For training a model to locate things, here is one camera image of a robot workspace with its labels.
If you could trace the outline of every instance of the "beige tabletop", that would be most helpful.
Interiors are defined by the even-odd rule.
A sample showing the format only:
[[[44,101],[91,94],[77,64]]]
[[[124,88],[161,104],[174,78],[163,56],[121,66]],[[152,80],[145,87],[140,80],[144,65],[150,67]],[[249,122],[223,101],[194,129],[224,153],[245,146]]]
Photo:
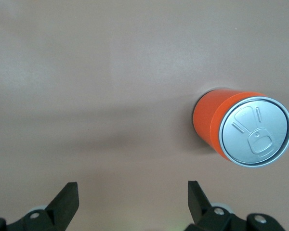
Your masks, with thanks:
[[[289,149],[240,167],[193,129],[219,87],[289,110],[289,1],[0,0],[0,217],[77,181],[68,231],[183,231],[198,180],[289,230]]]

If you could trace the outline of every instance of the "screw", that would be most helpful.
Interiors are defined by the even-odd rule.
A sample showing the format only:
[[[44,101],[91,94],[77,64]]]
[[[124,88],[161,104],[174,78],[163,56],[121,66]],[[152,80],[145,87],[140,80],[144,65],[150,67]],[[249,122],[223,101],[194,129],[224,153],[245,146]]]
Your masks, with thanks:
[[[217,215],[224,215],[224,211],[221,209],[221,208],[216,208],[214,209],[214,212],[217,214]]]
[[[266,223],[266,219],[263,216],[261,216],[261,215],[256,215],[254,218],[255,218],[256,221],[258,221],[261,224],[265,224]]]
[[[39,213],[32,213],[31,215],[30,215],[30,218],[31,219],[35,219],[35,218],[37,218],[39,216]]]

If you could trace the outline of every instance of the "soda can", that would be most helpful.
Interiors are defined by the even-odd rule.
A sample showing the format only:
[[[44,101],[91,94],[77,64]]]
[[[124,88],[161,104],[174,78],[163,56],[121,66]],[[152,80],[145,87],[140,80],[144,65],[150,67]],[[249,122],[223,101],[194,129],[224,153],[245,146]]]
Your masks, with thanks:
[[[257,92],[212,90],[196,104],[193,124],[216,152],[243,167],[268,165],[289,146],[288,110]]]

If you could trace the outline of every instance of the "silver can top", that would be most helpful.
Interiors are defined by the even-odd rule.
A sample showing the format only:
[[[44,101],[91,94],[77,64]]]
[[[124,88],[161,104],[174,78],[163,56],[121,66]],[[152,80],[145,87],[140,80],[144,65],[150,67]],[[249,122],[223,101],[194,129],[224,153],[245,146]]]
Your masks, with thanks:
[[[219,139],[232,162],[244,167],[265,166],[289,146],[289,112],[268,97],[244,99],[224,116]]]

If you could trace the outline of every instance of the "gray surface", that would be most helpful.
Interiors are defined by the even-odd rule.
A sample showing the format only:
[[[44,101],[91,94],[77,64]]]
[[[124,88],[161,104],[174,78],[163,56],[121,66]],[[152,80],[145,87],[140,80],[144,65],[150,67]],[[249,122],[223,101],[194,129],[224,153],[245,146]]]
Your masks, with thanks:
[[[276,161],[289,146],[289,112],[268,97],[236,103],[220,129],[224,153],[244,167],[263,167]]]
[[[0,216],[78,181],[68,230],[180,231],[187,181],[289,230],[289,149],[243,168],[194,132],[209,89],[289,110],[289,1],[0,0]]]

